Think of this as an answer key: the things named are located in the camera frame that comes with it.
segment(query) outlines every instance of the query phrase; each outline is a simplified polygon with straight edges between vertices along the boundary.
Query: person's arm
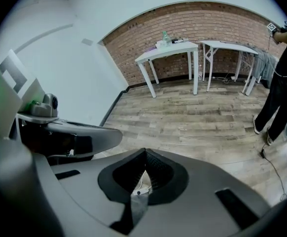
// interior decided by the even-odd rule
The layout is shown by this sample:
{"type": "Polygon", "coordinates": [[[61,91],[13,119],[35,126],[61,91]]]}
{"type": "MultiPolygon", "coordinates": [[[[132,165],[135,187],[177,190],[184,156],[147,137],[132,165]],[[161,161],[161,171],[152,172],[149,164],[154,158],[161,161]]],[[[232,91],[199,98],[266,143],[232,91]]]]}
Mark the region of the person's arm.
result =
{"type": "Polygon", "coordinates": [[[287,32],[285,33],[276,32],[274,33],[273,38],[276,42],[279,42],[279,43],[284,42],[287,44],[287,32]]]}

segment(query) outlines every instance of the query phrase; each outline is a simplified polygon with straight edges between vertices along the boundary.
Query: person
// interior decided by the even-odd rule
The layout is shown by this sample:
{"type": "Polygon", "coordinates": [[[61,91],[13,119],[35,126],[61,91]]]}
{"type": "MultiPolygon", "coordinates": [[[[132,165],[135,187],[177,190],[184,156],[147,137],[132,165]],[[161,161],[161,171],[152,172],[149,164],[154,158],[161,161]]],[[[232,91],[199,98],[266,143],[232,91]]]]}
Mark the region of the person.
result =
{"type": "MultiPolygon", "coordinates": [[[[273,38],[277,43],[287,44],[287,32],[275,32],[273,38]]],[[[253,117],[254,131],[259,134],[279,108],[272,125],[267,128],[266,143],[271,145],[287,123],[287,47],[283,52],[273,75],[270,92],[259,115],[253,117]]]]}

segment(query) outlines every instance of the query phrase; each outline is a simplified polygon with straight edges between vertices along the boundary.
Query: table leg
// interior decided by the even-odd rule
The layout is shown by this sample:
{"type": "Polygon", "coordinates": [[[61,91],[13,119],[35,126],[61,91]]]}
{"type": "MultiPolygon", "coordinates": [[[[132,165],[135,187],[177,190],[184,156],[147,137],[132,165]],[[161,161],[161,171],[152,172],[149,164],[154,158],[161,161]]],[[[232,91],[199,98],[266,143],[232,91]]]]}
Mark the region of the table leg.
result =
{"type": "Polygon", "coordinates": [[[243,90],[242,90],[242,93],[244,93],[244,91],[246,90],[246,87],[247,87],[248,82],[249,82],[249,80],[250,80],[250,77],[251,77],[251,74],[252,74],[252,70],[253,70],[253,65],[254,65],[254,56],[253,56],[253,58],[252,58],[252,64],[251,64],[249,76],[248,76],[248,79],[247,79],[246,84],[244,85],[244,88],[243,88],[243,90]]]}
{"type": "Polygon", "coordinates": [[[211,56],[210,56],[210,64],[211,64],[211,66],[210,66],[210,70],[209,70],[207,92],[209,91],[209,87],[211,85],[212,73],[213,73],[213,60],[214,60],[214,49],[213,49],[212,46],[210,48],[211,48],[211,50],[210,50],[210,54],[211,54],[211,56]]]}
{"type": "Polygon", "coordinates": [[[255,81],[256,81],[256,78],[255,78],[255,77],[252,77],[252,79],[251,79],[251,81],[250,81],[250,84],[249,84],[249,86],[248,86],[248,89],[247,89],[247,91],[246,91],[246,95],[247,95],[247,96],[250,95],[250,93],[251,93],[251,91],[252,91],[252,89],[253,89],[253,86],[254,86],[254,84],[255,84],[255,81]]]}
{"type": "Polygon", "coordinates": [[[187,59],[188,59],[188,79],[192,80],[191,52],[187,52],[187,59]]]}
{"type": "Polygon", "coordinates": [[[242,51],[239,51],[238,63],[237,63],[236,74],[234,75],[234,81],[238,79],[241,63],[242,63],[242,51]]]}
{"type": "Polygon", "coordinates": [[[204,67],[203,67],[203,81],[205,80],[205,68],[206,68],[206,52],[205,52],[205,43],[203,43],[203,53],[204,53],[204,67]]]}
{"type": "Polygon", "coordinates": [[[152,61],[149,60],[149,64],[150,64],[150,67],[151,67],[151,70],[152,70],[152,73],[153,73],[155,82],[156,82],[157,84],[159,84],[159,79],[158,79],[158,77],[157,77],[157,73],[155,72],[155,69],[154,69],[154,66],[153,66],[152,61]]]}
{"type": "Polygon", "coordinates": [[[150,79],[149,79],[149,76],[148,76],[148,74],[147,74],[147,71],[146,71],[146,69],[144,68],[144,65],[143,65],[142,63],[138,63],[138,66],[139,66],[139,68],[140,68],[140,70],[141,70],[141,72],[142,72],[142,74],[143,74],[143,77],[144,77],[144,79],[145,79],[145,82],[146,82],[147,85],[148,85],[148,88],[149,88],[149,90],[150,90],[150,92],[151,92],[152,97],[153,97],[153,98],[156,98],[156,95],[155,95],[153,86],[152,86],[152,84],[151,84],[151,81],[150,81],[150,79]]]}
{"type": "Polygon", "coordinates": [[[197,86],[198,86],[198,49],[193,52],[194,58],[194,87],[193,94],[197,94],[197,86]]]}

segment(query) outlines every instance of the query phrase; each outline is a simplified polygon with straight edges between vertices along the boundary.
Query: plastic bottle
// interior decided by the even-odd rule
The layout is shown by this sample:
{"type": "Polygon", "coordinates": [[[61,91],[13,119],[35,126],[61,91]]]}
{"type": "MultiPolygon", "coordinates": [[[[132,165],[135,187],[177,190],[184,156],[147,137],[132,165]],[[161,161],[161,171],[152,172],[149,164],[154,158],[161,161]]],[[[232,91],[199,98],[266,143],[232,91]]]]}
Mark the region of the plastic bottle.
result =
{"type": "Polygon", "coordinates": [[[162,38],[162,41],[163,41],[163,45],[164,46],[170,46],[172,45],[172,41],[171,41],[171,38],[170,36],[167,34],[166,31],[163,31],[163,38],[162,38]]]}

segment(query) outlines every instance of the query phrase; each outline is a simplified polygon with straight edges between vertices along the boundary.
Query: person's hand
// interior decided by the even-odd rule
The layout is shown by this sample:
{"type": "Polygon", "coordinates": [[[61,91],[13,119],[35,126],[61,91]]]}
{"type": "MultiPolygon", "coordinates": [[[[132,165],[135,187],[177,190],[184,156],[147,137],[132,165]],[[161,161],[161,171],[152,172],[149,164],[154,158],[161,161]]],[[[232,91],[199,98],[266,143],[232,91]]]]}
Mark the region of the person's hand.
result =
{"type": "Polygon", "coordinates": [[[281,43],[281,33],[275,32],[275,33],[273,34],[273,39],[274,39],[277,43],[281,43]]]}

